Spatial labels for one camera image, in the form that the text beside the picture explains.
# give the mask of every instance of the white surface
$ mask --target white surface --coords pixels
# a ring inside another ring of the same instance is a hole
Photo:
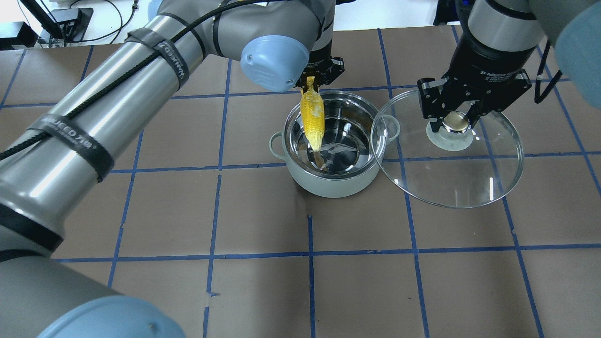
[[[26,21],[17,5],[18,0],[1,0],[0,22]],[[38,0],[44,1],[51,9],[67,8],[74,0]],[[112,0],[123,16],[123,22],[132,12],[132,0]],[[148,22],[148,4],[150,0],[140,0],[132,22],[123,29],[116,42],[123,42],[128,31],[144,26]],[[429,26],[434,21],[437,0],[356,0],[336,7],[334,30],[348,31],[356,29],[394,28]],[[31,13],[21,5],[34,31],[40,33],[41,25]],[[103,0],[83,0],[75,7],[91,7],[94,9],[92,20],[85,39],[100,37],[117,29],[120,25],[117,11]],[[93,44],[109,43],[114,35],[95,41]]]

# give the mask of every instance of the velcro strap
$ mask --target velcro strap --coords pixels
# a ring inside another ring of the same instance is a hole
[[[163,59],[167,61],[177,76],[179,82],[178,90],[188,81],[188,78],[190,78],[188,65],[171,40],[162,37],[159,33],[146,27],[133,30],[128,33],[128,36],[125,40],[126,42],[134,41],[141,43],[160,52]]]
[[[65,116],[44,114],[28,129],[45,131],[74,150],[96,170],[98,182],[102,182],[115,165],[111,154],[98,141]]]

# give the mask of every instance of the blue joint cap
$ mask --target blue joint cap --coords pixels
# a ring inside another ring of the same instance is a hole
[[[244,47],[240,58],[242,71],[252,82],[280,93],[294,87],[308,62],[305,45],[283,35],[254,39]]]
[[[555,44],[555,58],[593,107],[601,109],[601,2],[590,6],[570,22]]]

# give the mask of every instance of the wire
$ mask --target wire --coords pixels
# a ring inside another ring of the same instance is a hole
[[[19,9],[21,10],[21,14],[23,14],[23,17],[25,18],[25,21],[27,21],[27,24],[31,28],[31,23],[29,23],[29,19],[27,18],[27,15],[25,15],[25,12],[23,11],[23,7],[21,7],[21,1],[20,0],[17,0],[17,5],[19,6]],[[40,41],[37,38],[35,38],[35,40],[40,45],[40,48],[44,49],[44,46],[41,45]]]
[[[50,14],[50,17],[52,18],[52,20],[54,20],[54,23],[56,24],[58,29],[61,31],[61,35],[63,36],[63,47],[67,47],[67,36],[65,35],[65,32],[61,28],[61,25],[58,24],[58,21],[56,21],[56,18],[54,17],[54,15],[50,11],[50,9],[48,9],[48,6],[46,6],[46,3],[44,2],[44,0],[40,0],[40,2],[42,5],[44,5],[44,8],[48,11],[48,14]],[[52,40],[52,38],[48,39],[48,47],[50,47],[50,45],[51,45],[50,40]]]
[[[287,1],[287,0],[272,0],[272,2],[278,2],[278,1]],[[240,0],[240,1],[232,2],[232,3],[227,4],[225,6],[222,6],[222,7],[218,7],[216,9],[208,12],[207,14],[201,16],[196,21],[192,22],[190,25],[186,26],[185,29],[181,30],[179,33],[177,33],[171,39],[171,42],[173,42],[173,43],[177,42],[184,35],[186,35],[187,33],[191,32],[194,28],[196,28],[198,25],[200,25],[201,23],[203,23],[204,21],[206,21],[210,17],[213,17],[213,16],[215,16],[215,15],[217,15],[219,13],[223,13],[225,11],[232,10],[232,9],[240,7],[240,6],[249,5],[249,4],[256,4],[258,2],[264,2],[264,0]],[[77,107],[73,108],[73,110],[71,110],[65,116],[67,118],[69,118],[69,119],[72,119],[73,117],[76,117],[82,111],[84,111],[89,106],[91,106],[94,102],[100,100],[102,97],[104,97],[105,95],[107,95],[108,93],[110,93],[113,89],[117,88],[120,84],[122,84],[127,79],[129,79],[130,77],[132,77],[135,73],[137,73],[142,68],[144,68],[147,65],[149,65],[159,55],[160,55],[159,51],[154,51],[152,54],[150,54],[142,62],[138,63],[133,68],[131,68],[130,70],[126,71],[118,79],[116,79],[115,81],[113,81],[112,83],[110,83],[109,85],[107,85],[105,88],[103,88],[100,91],[98,91],[96,94],[94,94],[94,95],[90,96],[89,98],[87,98],[85,101],[83,101],[82,103],[80,103]],[[36,136],[33,136],[33,137],[27,139],[27,140],[19,143],[18,145],[16,145],[16,146],[14,146],[14,147],[12,147],[12,148],[10,148],[10,149],[8,149],[8,150],[0,153],[0,161],[3,160],[3,159],[5,159],[5,158],[8,158],[8,157],[10,157],[10,156],[12,156],[12,155],[14,155],[16,153],[18,153],[18,152],[20,152],[21,150],[25,150],[28,147],[34,145],[35,143],[37,143],[39,141],[42,141],[42,140],[45,140],[48,137],[50,137],[50,134],[48,134],[47,132],[41,132],[41,133],[37,134]]]
[[[75,4],[77,4],[78,2],[81,2],[81,1],[83,1],[83,0],[75,0],[75,1],[73,1],[69,5],[69,8],[72,8],[73,5],[75,5]],[[136,2],[134,2],[134,5],[132,6],[132,14],[129,16],[129,19],[127,20],[127,22],[124,24],[123,23],[123,15],[121,14],[121,11],[119,10],[119,8],[117,8],[117,6],[115,6],[115,4],[113,2],[111,2],[110,0],[103,0],[103,1],[108,2],[109,4],[111,4],[116,9],[117,13],[119,14],[119,20],[120,20],[120,26],[119,26],[119,28],[117,28],[114,31],[112,31],[110,33],[107,33],[107,34],[105,34],[105,35],[103,35],[101,37],[92,38],[92,39],[89,39],[89,40],[78,40],[78,41],[73,41],[73,42],[92,42],[92,41],[98,41],[98,40],[101,40],[101,39],[103,39],[105,37],[108,37],[110,35],[113,35],[113,34],[117,33],[117,35],[115,35],[115,37],[111,40],[111,42],[109,44],[115,42],[115,40],[117,39],[117,37],[119,36],[119,34],[121,34],[121,30],[132,21],[133,14],[134,14],[135,10],[138,7],[137,4],[136,4]]]
[[[543,91],[543,93],[542,94],[540,93],[540,76],[543,74],[545,66],[547,65],[547,57],[549,56],[550,49],[551,49],[551,42],[549,40],[547,40],[547,45],[545,46],[545,51],[543,52],[542,59],[540,60],[540,65],[538,65],[538,72],[536,74],[536,82],[534,84],[534,103],[536,103],[536,104],[541,103],[543,100],[545,100],[545,98],[547,98],[547,96],[549,95],[551,90],[553,90],[553,88],[555,88],[555,85],[561,79],[561,76],[563,75],[563,73],[560,70],[558,70],[557,73],[555,74],[555,76],[553,76],[553,78],[551,79],[551,81],[549,82],[549,84],[547,85],[545,90]]]

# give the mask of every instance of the black box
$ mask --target black box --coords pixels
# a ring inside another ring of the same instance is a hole
[[[33,47],[38,35],[25,22],[0,23],[0,51],[15,50],[14,46]]]

